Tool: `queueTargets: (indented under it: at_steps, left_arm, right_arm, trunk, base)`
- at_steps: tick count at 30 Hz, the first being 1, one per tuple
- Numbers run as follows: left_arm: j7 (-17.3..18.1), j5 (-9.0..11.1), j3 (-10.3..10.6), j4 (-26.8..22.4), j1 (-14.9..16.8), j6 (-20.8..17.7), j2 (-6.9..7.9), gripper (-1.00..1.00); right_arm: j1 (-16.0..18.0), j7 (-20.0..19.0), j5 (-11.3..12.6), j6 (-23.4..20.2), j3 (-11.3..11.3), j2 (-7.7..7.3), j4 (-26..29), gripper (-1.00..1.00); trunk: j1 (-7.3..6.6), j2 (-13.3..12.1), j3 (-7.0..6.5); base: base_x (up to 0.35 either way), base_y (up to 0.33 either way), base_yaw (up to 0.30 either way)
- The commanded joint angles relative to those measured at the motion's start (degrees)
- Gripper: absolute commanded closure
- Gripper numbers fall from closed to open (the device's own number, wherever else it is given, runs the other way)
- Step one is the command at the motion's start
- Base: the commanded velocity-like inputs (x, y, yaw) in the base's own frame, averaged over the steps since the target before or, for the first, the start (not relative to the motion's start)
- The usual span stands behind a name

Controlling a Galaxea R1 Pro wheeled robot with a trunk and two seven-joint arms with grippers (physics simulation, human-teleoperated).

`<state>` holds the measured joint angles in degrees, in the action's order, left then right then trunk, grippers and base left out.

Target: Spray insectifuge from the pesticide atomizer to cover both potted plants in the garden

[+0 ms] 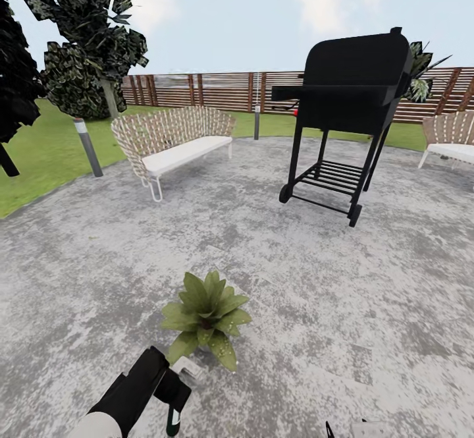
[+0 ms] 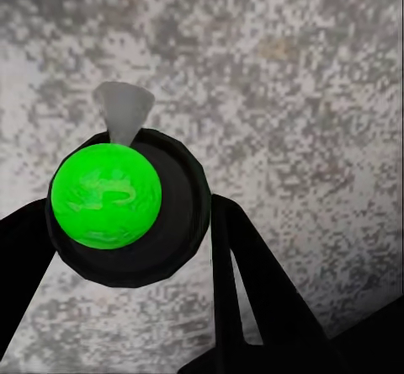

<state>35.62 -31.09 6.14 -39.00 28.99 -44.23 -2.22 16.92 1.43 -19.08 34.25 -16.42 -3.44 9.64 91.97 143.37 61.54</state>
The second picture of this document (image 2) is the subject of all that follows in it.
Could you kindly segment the insectifuge atomizer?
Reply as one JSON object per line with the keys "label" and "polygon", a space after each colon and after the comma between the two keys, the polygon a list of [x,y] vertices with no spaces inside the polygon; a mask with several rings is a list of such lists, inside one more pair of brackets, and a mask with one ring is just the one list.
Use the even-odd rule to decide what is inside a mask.
{"label": "insectifuge atomizer", "polygon": [[141,128],[153,93],[125,82],[97,90],[108,131],[63,158],[50,181],[49,238],[85,280],[139,288],[197,254],[210,226],[210,187],[181,141]]}

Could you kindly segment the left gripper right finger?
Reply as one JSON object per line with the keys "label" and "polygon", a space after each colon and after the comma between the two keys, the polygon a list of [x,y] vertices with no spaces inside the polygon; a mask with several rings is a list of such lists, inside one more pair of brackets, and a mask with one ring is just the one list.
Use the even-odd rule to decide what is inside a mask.
{"label": "left gripper right finger", "polygon": [[[211,195],[217,374],[353,374],[284,268],[233,200]],[[249,345],[231,250],[263,345]]]}

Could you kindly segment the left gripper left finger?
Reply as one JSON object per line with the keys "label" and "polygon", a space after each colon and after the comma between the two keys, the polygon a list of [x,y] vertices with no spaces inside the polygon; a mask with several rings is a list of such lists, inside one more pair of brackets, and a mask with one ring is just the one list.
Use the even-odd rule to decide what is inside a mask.
{"label": "left gripper left finger", "polygon": [[0,220],[0,360],[56,253],[46,198]]}

